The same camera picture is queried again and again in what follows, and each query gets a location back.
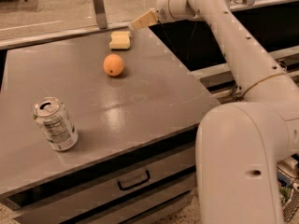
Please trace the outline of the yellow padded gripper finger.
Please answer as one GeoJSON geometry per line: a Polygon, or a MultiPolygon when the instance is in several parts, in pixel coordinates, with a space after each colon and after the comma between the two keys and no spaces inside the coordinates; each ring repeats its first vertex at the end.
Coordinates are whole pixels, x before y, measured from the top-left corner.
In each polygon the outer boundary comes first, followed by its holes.
{"type": "Polygon", "coordinates": [[[129,28],[132,31],[143,29],[155,25],[158,22],[158,17],[155,9],[150,9],[138,18],[129,23],[129,28]]]}

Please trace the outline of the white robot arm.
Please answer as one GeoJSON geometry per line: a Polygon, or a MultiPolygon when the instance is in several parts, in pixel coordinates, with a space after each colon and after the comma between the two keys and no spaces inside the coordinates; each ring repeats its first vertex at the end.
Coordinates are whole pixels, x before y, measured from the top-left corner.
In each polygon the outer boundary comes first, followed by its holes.
{"type": "Polygon", "coordinates": [[[284,224],[277,164],[299,147],[299,88],[227,0],[158,0],[130,27],[182,20],[207,23],[241,95],[211,109],[197,131],[202,224],[284,224]]]}

